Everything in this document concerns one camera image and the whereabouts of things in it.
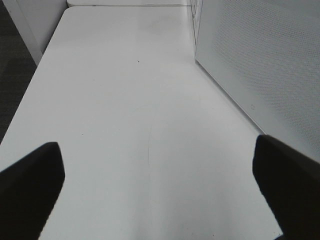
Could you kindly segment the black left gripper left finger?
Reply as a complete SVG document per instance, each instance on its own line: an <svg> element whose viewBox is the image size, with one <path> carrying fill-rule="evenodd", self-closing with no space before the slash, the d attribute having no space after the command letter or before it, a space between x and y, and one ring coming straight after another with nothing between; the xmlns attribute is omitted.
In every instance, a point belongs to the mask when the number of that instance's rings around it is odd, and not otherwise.
<svg viewBox="0 0 320 240"><path fill-rule="evenodd" d="M57 142L47 142L0 173L0 238L37 240L65 181Z"/></svg>

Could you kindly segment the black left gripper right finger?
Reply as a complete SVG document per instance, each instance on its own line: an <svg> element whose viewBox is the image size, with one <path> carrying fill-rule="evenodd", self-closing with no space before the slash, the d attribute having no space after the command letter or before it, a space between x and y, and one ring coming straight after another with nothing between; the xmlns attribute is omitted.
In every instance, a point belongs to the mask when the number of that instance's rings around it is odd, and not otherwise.
<svg viewBox="0 0 320 240"><path fill-rule="evenodd" d="M320 165L270 135L256 139L252 173L282 240L320 238Z"/></svg>

